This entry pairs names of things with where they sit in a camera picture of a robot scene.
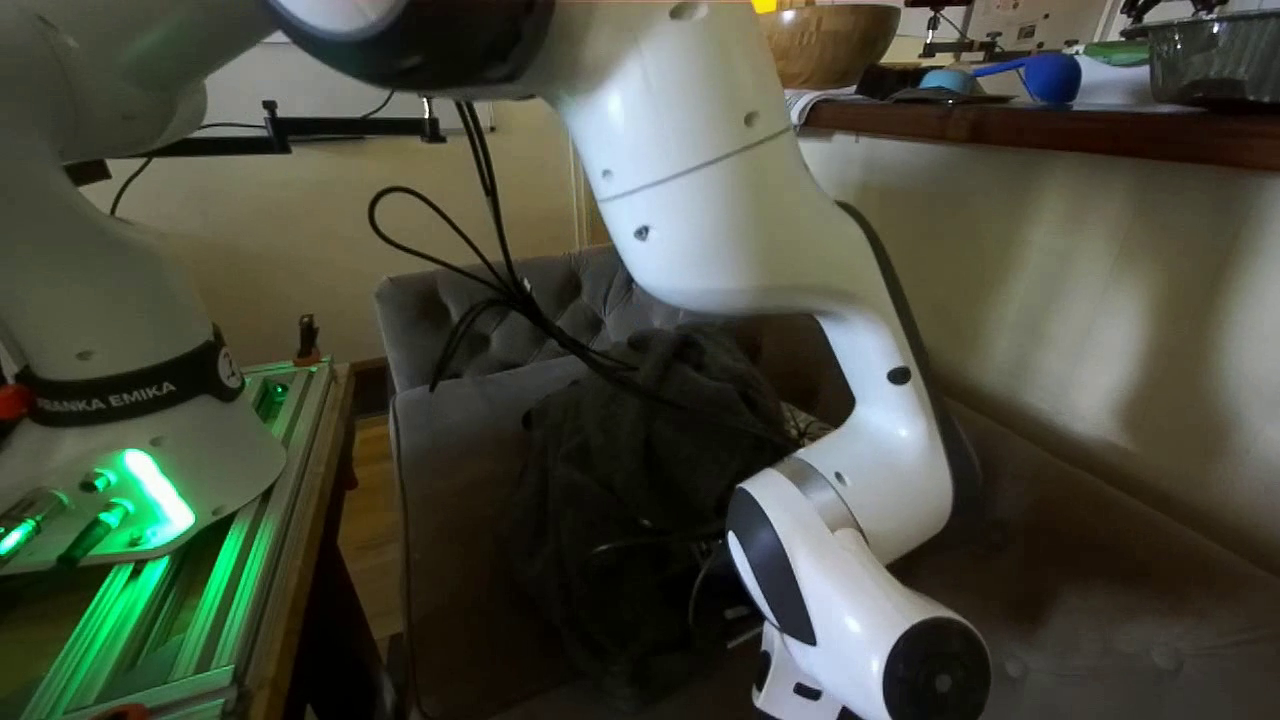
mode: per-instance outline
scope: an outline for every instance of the floor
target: floor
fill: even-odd
[[[355,486],[343,498],[340,548],[355,581],[366,627],[388,656],[403,631],[401,602],[401,493],[393,481],[388,414],[355,420]]]

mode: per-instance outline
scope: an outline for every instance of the green led light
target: green led light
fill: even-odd
[[[155,509],[166,522],[166,537],[195,522],[190,502],[185,497],[174,497],[173,481],[163,477],[163,469],[146,450],[127,448],[127,450],[121,450],[121,464],[146,493],[146,498],[155,498]]]
[[[14,554],[37,531],[41,531],[41,514],[26,514],[26,521],[11,522],[0,537],[0,560]]]

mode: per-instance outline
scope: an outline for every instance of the white robotic arm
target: white robotic arm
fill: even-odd
[[[813,311],[855,391],[855,410],[832,435],[745,481],[727,509],[727,548],[768,614],[770,670],[757,689],[757,704],[784,720],[980,715],[987,690],[980,635],[882,573],[888,560],[935,537],[952,512],[952,477],[925,370],[867,235],[801,161],[784,90],[745,0],[265,4],[300,48],[371,85],[437,96],[545,96],[584,161],[613,244],[651,294],[719,316]],[[96,27],[110,13],[122,13],[127,24]],[[146,55],[146,27],[173,41],[166,62]],[[200,6],[114,0],[104,13],[83,13],[83,0],[0,6],[3,53],[31,45],[20,53],[63,80],[59,90],[26,90],[45,111],[37,122],[31,116],[0,116],[0,137],[26,148],[26,157],[3,148],[0,174],[6,184],[37,180],[37,190],[3,190],[0,199],[6,218],[20,214],[20,235],[0,239],[0,324],[11,326],[41,374],[127,374],[206,345],[210,324],[195,298],[155,259],[132,252],[132,227],[90,214],[73,199],[73,188],[54,188],[54,167],[122,144],[155,144],[174,116],[155,111],[155,96],[174,109],[173,96],[188,90],[185,80],[200,80],[265,33],[261,0]],[[88,41],[139,96],[110,102],[114,96],[59,68],[59,55]],[[3,90],[20,85],[11,62],[0,68]],[[73,100],[83,96],[90,96],[90,122],[63,128]],[[146,131],[104,137],[107,111],[122,109],[146,109]],[[48,265],[63,252],[76,252],[76,268],[104,273],[76,305],[31,278],[53,277]],[[122,291],[143,298],[132,311],[104,308]],[[205,420],[220,414],[220,426],[237,425],[230,405],[205,391],[83,431],[173,426],[188,406],[200,406]]]

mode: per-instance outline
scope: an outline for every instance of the wooden shelf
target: wooden shelf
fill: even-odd
[[[1000,144],[1280,172],[1280,111],[1067,111],[992,102],[825,100],[805,131]]]

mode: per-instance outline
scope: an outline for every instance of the white wall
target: white wall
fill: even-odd
[[[514,254],[578,246],[578,174],[557,116],[545,102],[494,102],[490,157],[502,188]],[[363,204],[383,184],[411,184],[490,239],[469,144],[363,139],[310,144],[295,157],[155,161],[127,190],[122,212],[155,227],[155,244],[205,291],[237,360],[275,360],[295,345],[295,316],[316,311],[318,340],[340,360],[380,357],[371,289],[423,265],[371,239]],[[411,204],[388,204],[388,227],[448,259],[461,244]]]
[[[939,370],[1280,567],[1280,174],[809,139]]]

